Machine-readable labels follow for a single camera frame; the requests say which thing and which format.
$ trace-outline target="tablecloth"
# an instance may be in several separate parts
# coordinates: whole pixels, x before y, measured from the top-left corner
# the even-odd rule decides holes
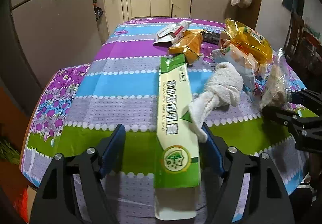
[[[103,180],[108,199],[113,202],[120,223],[155,223],[153,173],[156,141],[157,96],[160,57],[167,47],[153,45],[155,33],[178,18],[137,19],[119,25],[90,64],[59,70],[48,84],[31,119],[22,152],[21,171],[39,186],[54,154],[82,153],[110,136],[118,123],[125,126],[126,143],[121,168]],[[225,25],[195,20],[190,29],[207,29],[220,33]],[[188,68],[191,92],[197,97],[212,75],[211,50],[217,46],[203,43],[201,57]],[[305,88],[288,67],[292,90]],[[312,113],[302,106],[289,108],[303,116]],[[206,118],[213,134],[224,138],[245,154],[258,156],[267,152],[273,158],[290,194],[303,179],[307,154],[294,148],[294,138],[287,129],[273,122],[263,122],[250,96],[241,92],[237,107],[213,110]],[[88,219],[79,176],[75,176],[81,213]],[[203,223],[207,197],[218,188],[218,180],[209,169],[202,172],[201,195],[196,204],[195,223]],[[242,217],[249,175],[234,221]]]

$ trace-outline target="screw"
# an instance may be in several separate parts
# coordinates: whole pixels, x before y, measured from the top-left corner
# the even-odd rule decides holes
[[[86,150],[86,153],[87,154],[94,154],[95,153],[95,149],[94,148],[88,148],[87,150]]]
[[[54,156],[55,160],[59,161],[61,158],[62,158],[62,154],[61,153],[57,153],[55,156]]]
[[[229,147],[228,151],[232,154],[235,154],[237,152],[237,149],[235,147]]]
[[[265,152],[263,152],[261,156],[265,160],[269,159],[269,155],[267,153],[265,153]]]

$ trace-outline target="orange snack bag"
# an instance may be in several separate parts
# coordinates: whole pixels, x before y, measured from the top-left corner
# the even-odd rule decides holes
[[[204,30],[186,30],[183,38],[169,47],[169,54],[183,53],[189,65],[199,58],[201,43],[203,41],[202,33]]]

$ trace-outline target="green vegetable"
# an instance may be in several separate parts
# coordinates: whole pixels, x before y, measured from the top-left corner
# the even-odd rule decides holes
[[[0,139],[0,159],[8,160],[12,164],[19,165],[20,154],[10,143],[4,139]]]

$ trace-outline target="white towel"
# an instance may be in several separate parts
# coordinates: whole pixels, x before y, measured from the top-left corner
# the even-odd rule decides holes
[[[193,131],[199,142],[207,141],[207,134],[201,129],[205,118],[214,107],[231,104],[236,106],[240,100],[243,78],[229,62],[219,63],[204,87],[204,92],[189,104]]]

